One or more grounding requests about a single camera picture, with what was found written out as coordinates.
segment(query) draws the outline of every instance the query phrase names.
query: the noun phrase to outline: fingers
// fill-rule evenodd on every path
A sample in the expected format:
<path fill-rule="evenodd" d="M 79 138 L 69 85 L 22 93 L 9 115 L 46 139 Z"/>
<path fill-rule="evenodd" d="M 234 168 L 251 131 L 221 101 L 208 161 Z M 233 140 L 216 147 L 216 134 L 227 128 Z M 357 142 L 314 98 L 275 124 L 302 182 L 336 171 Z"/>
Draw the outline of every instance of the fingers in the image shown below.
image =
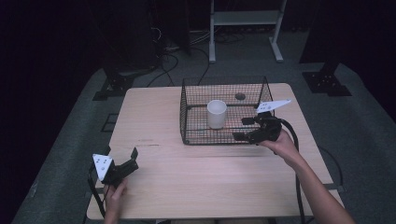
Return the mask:
<path fill-rule="evenodd" d="M 112 197 L 119 198 L 122 195 L 122 192 L 125 190 L 128 181 L 126 178 L 122 180 L 122 182 L 117 187 L 116 191 L 114 192 Z"/>
<path fill-rule="evenodd" d="M 112 185 L 104 185 L 103 191 L 104 192 L 110 192 L 110 191 L 112 192 L 112 191 L 114 191 L 114 187 Z"/>

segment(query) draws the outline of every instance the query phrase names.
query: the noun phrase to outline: human arm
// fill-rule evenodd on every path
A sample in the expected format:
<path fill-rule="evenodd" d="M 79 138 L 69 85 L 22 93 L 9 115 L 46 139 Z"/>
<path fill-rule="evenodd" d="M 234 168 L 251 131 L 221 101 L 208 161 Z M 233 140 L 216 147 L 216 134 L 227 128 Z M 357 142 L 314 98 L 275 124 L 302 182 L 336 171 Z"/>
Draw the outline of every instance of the human arm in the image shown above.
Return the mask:
<path fill-rule="evenodd" d="M 296 172 L 318 223 L 355 223 L 347 210 L 326 190 L 286 131 L 282 130 L 275 142 L 263 141 L 260 145 L 273 150 Z"/>
<path fill-rule="evenodd" d="M 105 224 L 117 224 L 120 218 L 121 211 L 121 196 L 126 190 L 127 179 L 124 178 L 117 188 L 114 186 L 105 186 L 106 192 L 106 215 Z"/>

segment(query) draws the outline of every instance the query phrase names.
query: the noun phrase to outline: dark background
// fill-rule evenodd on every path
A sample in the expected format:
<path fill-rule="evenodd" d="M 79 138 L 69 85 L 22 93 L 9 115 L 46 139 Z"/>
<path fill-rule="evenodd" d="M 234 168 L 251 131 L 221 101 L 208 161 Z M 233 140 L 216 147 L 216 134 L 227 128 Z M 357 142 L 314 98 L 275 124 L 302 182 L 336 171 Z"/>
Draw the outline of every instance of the dark background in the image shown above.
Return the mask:
<path fill-rule="evenodd" d="M 188 18 L 181 26 L 208 28 L 210 1 L 136 2 L 149 3 L 150 9 L 154 7 L 152 22 L 158 22 L 160 18 L 156 16 L 170 15 L 170 10 L 176 10 L 180 18 Z M 276 3 L 223 0 L 217 2 L 217 8 L 270 9 Z M 35 180 L 81 90 L 91 75 L 102 67 L 101 57 L 117 58 L 114 54 L 135 47 L 120 42 L 127 29 L 117 23 L 116 8 L 112 8 L 108 0 L 3 0 L 0 4 L 3 80 L 0 218 L 9 222 Z M 395 118 L 392 104 L 396 95 L 393 87 L 396 7 L 390 1 L 354 0 L 322 0 L 320 5 L 318 7 L 317 1 L 312 0 L 289 1 L 287 5 L 282 23 L 284 31 L 301 32 L 314 21 L 302 62 L 324 62 L 329 49 L 335 46 L 341 62 L 361 76 L 373 96 Z M 175 36 L 177 29 L 169 26 L 163 27 L 164 34 Z M 183 36 L 186 30 L 181 31 L 180 36 Z M 138 61 L 143 51 L 146 52 L 135 50 L 130 58 L 126 57 L 126 62 L 136 67 L 151 66 Z"/>

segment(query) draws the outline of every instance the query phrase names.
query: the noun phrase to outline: floor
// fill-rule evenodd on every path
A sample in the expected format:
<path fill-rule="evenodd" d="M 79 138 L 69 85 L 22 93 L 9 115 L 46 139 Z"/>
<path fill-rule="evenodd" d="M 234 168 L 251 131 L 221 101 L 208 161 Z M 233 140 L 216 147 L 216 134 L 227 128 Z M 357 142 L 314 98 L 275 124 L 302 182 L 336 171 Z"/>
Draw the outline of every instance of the floor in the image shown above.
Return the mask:
<path fill-rule="evenodd" d="M 268 42 L 270 33 L 245 35 L 232 44 L 217 44 L 217 61 L 208 67 L 207 43 L 194 46 L 191 56 L 178 51 L 177 66 L 150 83 L 163 70 L 138 77 L 134 88 L 181 86 L 185 77 L 266 76 L 270 83 L 289 83 L 317 144 L 338 161 L 343 174 L 341 198 L 358 223 L 393 223 L 396 214 L 396 125 L 368 92 L 359 76 L 340 64 L 335 72 L 352 96 L 312 93 L 302 72 L 318 71 L 321 63 L 299 64 L 307 33 L 281 32 L 278 45 L 284 57 L 277 63 Z M 176 58 L 163 57 L 164 69 Z M 104 153 L 111 138 L 102 128 L 109 114 L 118 113 L 122 97 L 93 101 L 105 82 L 102 69 L 92 74 L 64 124 L 50 154 L 13 223 L 101 223 L 86 218 L 91 198 L 87 183 L 93 153 Z M 335 183 L 340 176 L 333 159 L 321 151 Z M 120 223 L 153 223 L 122 220 Z M 297 217 L 278 217 L 277 223 L 299 223 Z"/>

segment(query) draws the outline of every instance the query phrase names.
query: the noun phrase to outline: wooden table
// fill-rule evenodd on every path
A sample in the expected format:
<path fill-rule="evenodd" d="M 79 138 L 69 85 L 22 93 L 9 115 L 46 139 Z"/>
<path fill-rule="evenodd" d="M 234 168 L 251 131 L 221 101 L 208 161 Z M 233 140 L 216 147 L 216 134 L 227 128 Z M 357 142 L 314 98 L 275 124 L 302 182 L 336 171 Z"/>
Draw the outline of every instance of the wooden table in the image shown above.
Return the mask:
<path fill-rule="evenodd" d="M 300 151 L 322 183 L 332 179 L 288 84 L 269 85 L 276 110 L 300 141 Z M 299 216 L 295 175 L 265 147 L 185 146 L 179 129 L 180 87 L 130 89 L 114 133 L 110 156 L 128 161 L 134 147 L 139 169 L 128 179 L 121 218 L 222 218 Z M 340 202 L 336 190 L 331 194 Z M 303 195 L 305 214 L 312 211 Z M 87 216 L 102 219 L 92 198 Z"/>

